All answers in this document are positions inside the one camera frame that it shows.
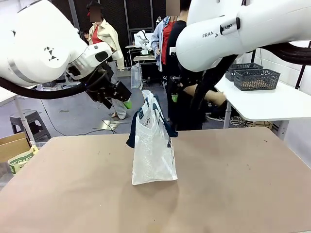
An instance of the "cream jacket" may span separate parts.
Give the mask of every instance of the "cream jacket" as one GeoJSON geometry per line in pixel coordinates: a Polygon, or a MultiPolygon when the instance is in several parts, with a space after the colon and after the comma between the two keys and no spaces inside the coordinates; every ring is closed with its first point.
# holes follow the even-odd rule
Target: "cream jacket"
{"type": "MultiPolygon", "coordinates": [[[[90,45],[93,44],[92,36],[95,32],[96,27],[97,23],[93,23],[93,26],[89,30],[88,41],[90,45]]],[[[105,19],[98,26],[97,37],[101,41],[106,42],[111,48],[113,48],[116,51],[113,57],[117,60],[118,69],[124,69],[124,57],[119,45],[118,33],[109,23],[107,23],[105,19]]]]}

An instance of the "red shirt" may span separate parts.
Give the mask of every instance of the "red shirt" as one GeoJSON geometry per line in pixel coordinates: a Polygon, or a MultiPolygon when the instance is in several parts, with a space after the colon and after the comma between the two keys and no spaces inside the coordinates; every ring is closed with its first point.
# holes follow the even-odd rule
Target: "red shirt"
{"type": "Polygon", "coordinates": [[[166,49],[167,49],[167,43],[169,41],[169,37],[173,28],[173,25],[175,22],[169,21],[169,24],[164,28],[163,30],[163,45],[162,45],[162,62],[166,65],[166,49]]]}
{"type": "Polygon", "coordinates": [[[98,32],[98,24],[96,26],[95,32],[92,35],[92,41],[93,41],[93,45],[102,42],[98,37],[97,37],[97,32],[98,32]]]}

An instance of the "stool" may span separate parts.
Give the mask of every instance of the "stool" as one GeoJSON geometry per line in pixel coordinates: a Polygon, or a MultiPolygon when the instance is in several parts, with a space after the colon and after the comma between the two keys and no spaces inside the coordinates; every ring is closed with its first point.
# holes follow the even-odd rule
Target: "stool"
{"type": "MultiPolygon", "coordinates": [[[[49,139],[51,138],[51,135],[50,135],[47,127],[43,123],[43,120],[41,119],[41,117],[37,111],[30,110],[30,109],[25,109],[22,111],[23,111],[23,114],[25,115],[25,118],[26,118],[28,124],[29,124],[30,130],[34,135],[35,140],[38,140],[44,136],[47,136],[49,139]],[[36,125],[36,123],[35,123],[36,120],[39,121],[40,125],[36,125]]],[[[17,113],[10,116],[10,121],[11,121],[12,130],[13,130],[14,134],[25,131],[23,123],[21,122],[21,119],[17,113]]]]}

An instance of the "black basket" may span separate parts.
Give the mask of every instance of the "black basket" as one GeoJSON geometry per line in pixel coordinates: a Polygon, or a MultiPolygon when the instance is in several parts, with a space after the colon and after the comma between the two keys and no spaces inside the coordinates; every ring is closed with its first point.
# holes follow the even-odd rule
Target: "black basket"
{"type": "Polygon", "coordinates": [[[279,78],[270,69],[236,70],[234,85],[241,91],[275,90],[279,78]]]}
{"type": "Polygon", "coordinates": [[[234,81],[234,71],[240,70],[240,69],[262,69],[263,67],[256,64],[256,63],[244,63],[244,64],[232,64],[230,68],[225,73],[225,77],[233,82],[234,81]]]}

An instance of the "gray floor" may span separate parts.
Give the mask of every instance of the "gray floor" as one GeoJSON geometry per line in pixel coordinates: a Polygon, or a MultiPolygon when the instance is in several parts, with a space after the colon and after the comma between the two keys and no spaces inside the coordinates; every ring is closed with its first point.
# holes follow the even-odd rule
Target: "gray floor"
{"type": "MultiPolygon", "coordinates": [[[[129,77],[121,78],[121,81],[127,87],[130,87],[131,79],[129,77]]],[[[167,116],[167,100],[163,87],[156,85],[144,89],[149,89],[159,96],[160,104],[165,116],[167,116]]],[[[128,118],[122,122],[132,122],[132,116],[143,105],[144,100],[141,91],[133,89],[131,100],[133,108],[128,110],[128,118]]],[[[43,103],[55,128],[67,136],[86,134],[95,130],[94,128],[98,128],[103,119],[110,120],[111,118],[108,114],[113,112],[113,109],[109,110],[104,105],[93,102],[86,93],[58,100],[43,100],[43,103]]],[[[40,113],[52,137],[62,136],[53,128],[40,100],[24,99],[20,100],[20,104],[23,109],[33,109],[40,113]]],[[[0,138],[13,134],[9,116],[16,111],[14,102],[0,107],[0,138]]],[[[204,129],[218,129],[222,127],[222,122],[210,121],[204,123],[204,129]]],[[[116,133],[130,133],[130,129],[130,124],[121,124],[116,129],[116,133]]],[[[90,135],[111,133],[110,131],[100,131],[90,135]]]]}

